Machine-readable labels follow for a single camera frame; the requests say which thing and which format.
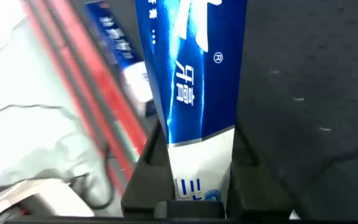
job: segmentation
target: toothpaste box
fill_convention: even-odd
[[[114,76],[137,114],[140,117],[155,114],[145,63],[132,48],[116,17],[109,10],[108,3],[91,2],[85,4],[85,9],[92,23],[91,33],[98,40],[108,62],[119,70]]]

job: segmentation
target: toothpaste tube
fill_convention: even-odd
[[[145,63],[132,49],[109,5],[104,1],[91,2],[85,4],[85,9],[93,23],[93,35],[98,38],[109,62],[120,70],[120,84],[137,113],[140,116],[155,114]]]
[[[179,200],[229,187],[246,0],[135,0]]]

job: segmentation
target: black cable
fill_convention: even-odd
[[[50,105],[43,105],[43,104],[35,104],[35,105],[7,105],[3,108],[0,109],[0,112],[7,110],[9,108],[43,108],[43,109],[51,109],[51,110],[59,110],[62,115],[64,115],[66,118],[74,120],[76,122],[80,122],[80,120],[74,116],[73,114],[71,114],[64,106],[50,106]],[[104,153],[103,153],[103,164],[104,164],[104,173],[109,181],[109,189],[110,189],[110,196],[109,199],[106,203],[102,204],[102,205],[93,205],[92,203],[90,203],[88,201],[88,195],[89,195],[89,189],[92,188],[93,184],[94,184],[94,179],[91,180],[90,184],[87,184],[88,179],[90,177],[89,173],[85,173],[82,175],[78,175],[75,176],[73,178],[71,178],[68,183],[70,185],[70,187],[74,187],[74,185],[78,182],[78,179],[81,179],[81,190],[80,192],[78,192],[78,195],[84,200],[85,203],[88,204],[88,206],[90,208],[92,208],[93,210],[102,210],[105,209],[107,207],[109,207],[112,204],[112,201],[114,200],[114,186],[113,186],[113,181],[109,175],[108,169],[109,169],[109,159],[113,158],[113,156],[111,156],[111,151],[110,148],[108,146],[106,146],[104,148]],[[10,185],[5,185],[5,186],[0,186],[0,192],[2,192],[3,190],[8,189],[9,187],[13,186],[14,184],[10,184]]]
[[[112,183],[112,179],[110,177],[110,175],[108,174],[108,169],[109,169],[109,159],[110,159],[110,148],[106,147],[104,152],[104,173],[106,174],[106,177],[108,178],[109,183]],[[92,189],[93,184],[94,184],[94,179],[90,180],[90,184],[87,184],[88,182],[88,178],[90,177],[89,174],[84,174],[82,176],[77,176],[71,179],[70,181],[70,186],[71,187],[75,187],[75,184],[78,182],[78,180],[82,177],[82,179],[80,180],[80,190],[78,191],[78,195],[88,204],[88,206],[90,208],[92,208],[93,210],[103,210],[108,208],[113,200],[114,200],[114,187],[112,186],[112,184],[109,184],[109,192],[110,192],[110,196],[107,202],[105,202],[102,205],[94,205],[91,202],[89,202],[88,198],[89,198],[89,189]]]

